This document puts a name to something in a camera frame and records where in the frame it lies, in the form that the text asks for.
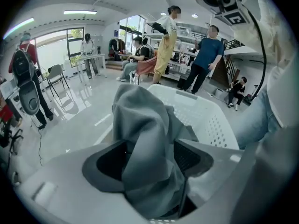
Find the blue t-shirt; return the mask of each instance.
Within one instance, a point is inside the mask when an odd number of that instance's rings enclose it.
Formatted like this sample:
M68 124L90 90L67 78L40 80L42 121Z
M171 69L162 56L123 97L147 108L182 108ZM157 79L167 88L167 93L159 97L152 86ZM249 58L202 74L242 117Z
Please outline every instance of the blue t-shirt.
M198 44L199 53L194 61L194 64L201 66L208 70L209 64L213 63L216 56L224 53L224 46L221 41L217 39L204 38Z

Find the red shirt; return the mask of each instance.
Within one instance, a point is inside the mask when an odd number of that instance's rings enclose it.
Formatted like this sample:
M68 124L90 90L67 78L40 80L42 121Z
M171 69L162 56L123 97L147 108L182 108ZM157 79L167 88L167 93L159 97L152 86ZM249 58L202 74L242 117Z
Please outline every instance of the red shirt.
M20 49L26 50L27 46L28 46L28 43L21 44ZM36 64L37 63L36 47L32 44L29 44L27 53L30 55L30 58L31 58L33 64ZM13 55L13 58L11 59L10 65L9 65L9 69L8 69L9 73L13 72L13 60L14 60L14 55Z

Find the gray pants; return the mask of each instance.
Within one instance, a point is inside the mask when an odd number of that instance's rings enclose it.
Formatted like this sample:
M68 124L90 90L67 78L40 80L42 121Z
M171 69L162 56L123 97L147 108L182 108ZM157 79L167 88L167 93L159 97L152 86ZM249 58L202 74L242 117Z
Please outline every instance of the gray pants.
M127 79L129 80L130 79L130 72L131 71L135 71L136 68L137 68L137 62L134 62L134 63L130 63L130 61L123 61L122 62L122 74L120 76L120 79Z
M92 76L92 72L90 70L90 66L89 66L89 61L91 62L91 64L93 65L93 71L94 73L97 75L99 72L98 72L98 68L95 64L95 61L94 61L94 58L92 59L87 59L87 60L84 60L85 62L85 69L86 69L86 73L87 73L87 76L88 77L91 77Z

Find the black shirt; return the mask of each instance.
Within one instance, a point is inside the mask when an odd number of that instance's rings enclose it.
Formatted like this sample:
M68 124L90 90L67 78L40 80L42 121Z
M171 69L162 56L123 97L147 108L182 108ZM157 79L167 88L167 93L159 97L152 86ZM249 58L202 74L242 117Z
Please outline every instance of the black shirt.
M234 81L233 89L234 89L234 92L236 92L236 93L237 93L238 91L244 93L244 91L245 91L245 86L243 87L243 85L242 85L238 80L235 80L235 81Z
M135 56L144 56L144 61L149 59L150 50L147 47L141 46L141 48L136 49Z

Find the white ceiling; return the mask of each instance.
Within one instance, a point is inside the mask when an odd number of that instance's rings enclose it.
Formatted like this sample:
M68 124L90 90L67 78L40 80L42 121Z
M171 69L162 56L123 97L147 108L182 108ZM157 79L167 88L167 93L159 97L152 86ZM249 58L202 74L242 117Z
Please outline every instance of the white ceiling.
M136 14L146 14L151 18L150 20L158 19L161 17L160 13L167 12L167 8L171 5L177 5L182 9L182 18L178 22L200 27L210 22L211 13L197 4L195 0L29 0L15 17L11 27L31 17L34 17L35 21L15 31L7 38L7 41L23 33L24 30L32 30L34 27L49 24L49 22L83 19L82 14L64 15L64 10L94 9L97 14L86 15L85 22L109 25ZM198 18L192 18L193 13L196 13ZM223 22L213 19L212 23L218 26L222 33L233 35L229 26Z

